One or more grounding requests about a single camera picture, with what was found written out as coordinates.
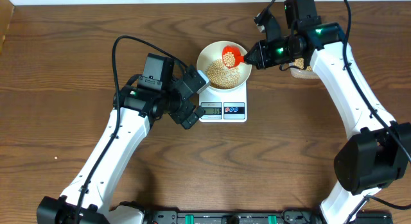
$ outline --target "orange scoop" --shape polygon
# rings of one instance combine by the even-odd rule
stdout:
[[[227,64],[225,64],[225,62],[224,62],[224,65],[226,67],[228,67],[228,68],[237,67],[240,63],[244,63],[244,56],[241,55],[240,49],[238,49],[238,47],[236,47],[236,46],[226,46],[223,49],[223,55],[222,56],[224,56],[228,52],[231,52],[234,55],[234,58],[236,59],[236,61],[235,61],[234,65],[231,66],[231,67],[228,67]]]

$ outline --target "white bowl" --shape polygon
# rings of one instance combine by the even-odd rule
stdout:
[[[217,59],[222,59],[223,49],[226,46],[236,46],[240,49],[242,55],[247,54],[247,51],[244,47],[240,45],[230,42],[230,41],[219,41],[212,43],[205,47],[203,51],[200,53],[200,56],[197,59],[197,69],[201,70],[204,74],[207,73],[208,67]],[[230,92],[238,89],[241,85],[243,85],[251,74],[251,65],[241,63],[237,66],[240,72],[240,79],[238,83],[231,89],[217,89],[215,87],[209,86],[208,89],[215,90],[216,92]]]

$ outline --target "wooden table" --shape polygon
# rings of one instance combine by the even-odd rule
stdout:
[[[35,223],[43,196],[57,198],[82,168],[112,108],[111,49],[134,35],[195,64],[208,44],[251,48],[264,35],[252,20],[266,4],[19,6],[0,56],[0,222]],[[352,3],[350,44],[385,108],[411,121],[411,3]],[[317,3],[326,22],[345,28],[342,3]],[[286,30],[282,4],[273,14]],[[120,84],[143,71],[154,50],[131,40],[118,47]],[[345,144],[340,116],[319,80],[277,67],[253,71],[249,120],[197,123],[169,116],[154,124],[131,158],[113,205],[181,210],[272,211],[314,207],[336,182],[333,159]],[[411,171],[379,193],[411,202]],[[386,207],[370,202],[366,209]],[[410,223],[410,211],[395,211]]]

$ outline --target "digital scale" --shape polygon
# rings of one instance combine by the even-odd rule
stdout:
[[[200,105],[205,111],[201,122],[245,122],[247,85],[243,83],[231,92],[218,92],[208,87],[200,93]]]

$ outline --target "green light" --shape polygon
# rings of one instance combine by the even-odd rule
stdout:
[[[279,48],[279,49],[277,49],[277,52],[278,52],[278,54],[283,54],[284,48]]]

